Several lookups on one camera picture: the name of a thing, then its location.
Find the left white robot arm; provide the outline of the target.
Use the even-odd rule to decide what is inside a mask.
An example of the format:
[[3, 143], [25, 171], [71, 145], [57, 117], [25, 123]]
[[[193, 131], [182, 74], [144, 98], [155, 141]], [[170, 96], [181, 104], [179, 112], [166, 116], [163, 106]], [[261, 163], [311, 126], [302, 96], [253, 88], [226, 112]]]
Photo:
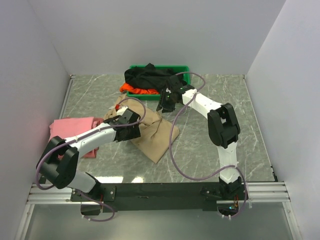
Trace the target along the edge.
[[101, 183], [91, 174], [77, 170], [78, 161], [101, 145], [140, 137], [142, 116], [128, 107], [121, 107], [116, 116], [79, 135], [53, 137], [36, 166], [36, 175], [44, 176], [57, 189], [71, 188], [88, 201], [104, 195]]

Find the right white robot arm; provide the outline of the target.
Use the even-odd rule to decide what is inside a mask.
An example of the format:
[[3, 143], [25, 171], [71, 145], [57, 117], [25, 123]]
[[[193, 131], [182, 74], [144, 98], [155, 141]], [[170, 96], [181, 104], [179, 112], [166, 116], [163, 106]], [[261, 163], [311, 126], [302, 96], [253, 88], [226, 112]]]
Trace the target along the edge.
[[165, 81], [157, 110], [170, 113], [175, 105], [190, 107], [207, 120], [208, 135], [217, 147], [220, 168], [207, 176], [219, 176], [219, 194], [226, 200], [232, 199], [242, 188], [245, 178], [241, 175], [237, 161], [237, 142], [241, 133], [240, 125], [230, 103], [218, 103], [200, 93], [190, 84], [182, 84], [175, 74]]

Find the beige t shirt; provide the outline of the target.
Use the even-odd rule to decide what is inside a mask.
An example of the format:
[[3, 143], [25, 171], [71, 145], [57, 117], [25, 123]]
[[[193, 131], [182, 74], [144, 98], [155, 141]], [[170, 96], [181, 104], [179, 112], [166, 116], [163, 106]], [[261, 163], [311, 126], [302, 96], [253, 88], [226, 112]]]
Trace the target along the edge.
[[152, 162], [157, 164], [169, 148], [169, 137], [174, 141], [180, 134], [177, 126], [162, 117], [162, 114], [146, 108], [139, 124], [141, 137], [131, 142]]

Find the light pink folded t shirt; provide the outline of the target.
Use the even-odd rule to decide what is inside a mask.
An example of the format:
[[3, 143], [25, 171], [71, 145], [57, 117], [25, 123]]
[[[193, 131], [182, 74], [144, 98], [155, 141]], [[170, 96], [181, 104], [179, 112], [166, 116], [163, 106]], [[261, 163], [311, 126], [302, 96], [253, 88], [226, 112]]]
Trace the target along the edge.
[[95, 128], [100, 123], [101, 119], [93, 116], [56, 119], [49, 126], [49, 140], [56, 136], [59, 136], [62, 139], [77, 136], [79, 134], [91, 130], [92, 128]]

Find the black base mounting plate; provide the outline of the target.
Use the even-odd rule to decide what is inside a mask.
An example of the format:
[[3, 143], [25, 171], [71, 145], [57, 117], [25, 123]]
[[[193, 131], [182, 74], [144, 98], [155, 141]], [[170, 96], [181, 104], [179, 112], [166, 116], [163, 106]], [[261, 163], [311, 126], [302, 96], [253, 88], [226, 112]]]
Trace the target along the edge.
[[196, 210], [217, 211], [219, 201], [246, 200], [243, 184], [219, 182], [100, 183], [88, 193], [75, 190], [72, 202], [99, 201], [103, 212]]

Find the black t shirt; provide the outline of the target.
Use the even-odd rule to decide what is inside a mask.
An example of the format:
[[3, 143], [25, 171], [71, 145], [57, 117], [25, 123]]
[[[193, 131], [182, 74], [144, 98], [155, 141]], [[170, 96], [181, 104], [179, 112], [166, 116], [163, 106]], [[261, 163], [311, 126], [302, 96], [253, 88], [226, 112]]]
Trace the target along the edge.
[[166, 80], [180, 73], [173, 67], [156, 67], [152, 63], [145, 66], [133, 66], [124, 72], [125, 83], [139, 89], [155, 89], [161, 93], [166, 86]]

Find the orange t shirt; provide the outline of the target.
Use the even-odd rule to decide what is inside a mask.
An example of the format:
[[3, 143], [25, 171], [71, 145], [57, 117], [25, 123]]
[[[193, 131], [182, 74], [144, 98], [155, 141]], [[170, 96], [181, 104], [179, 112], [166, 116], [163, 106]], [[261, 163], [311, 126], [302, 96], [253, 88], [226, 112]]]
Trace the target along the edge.
[[121, 93], [128, 92], [135, 95], [159, 95], [159, 92], [156, 89], [142, 89], [142, 88], [135, 88], [127, 83], [124, 83], [120, 88], [119, 91]]

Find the aluminium rail frame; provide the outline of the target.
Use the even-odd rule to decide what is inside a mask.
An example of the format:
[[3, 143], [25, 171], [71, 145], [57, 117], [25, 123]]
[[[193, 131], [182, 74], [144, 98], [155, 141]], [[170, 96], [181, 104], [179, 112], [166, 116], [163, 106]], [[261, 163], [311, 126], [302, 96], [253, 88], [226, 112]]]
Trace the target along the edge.
[[[118, 96], [120, 75], [72, 76], [60, 117], [102, 116]], [[205, 74], [201, 93], [231, 103], [241, 127], [239, 167], [248, 181], [249, 200], [235, 219], [202, 210], [121, 211], [108, 222], [82, 219], [80, 204], [71, 203], [70, 189], [41, 191], [31, 187], [18, 240], [293, 240], [293, 212], [284, 182], [276, 182], [243, 75]], [[183, 172], [204, 177], [219, 169], [218, 152], [206, 130], [206, 120], [188, 109], [177, 122], [180, 135], [173, 155]], [[186, 182], [169, 153], [157, 163], [131, 142], [106, 144], [96, 159], [81, 159], [79, 170], [102, 183]]]

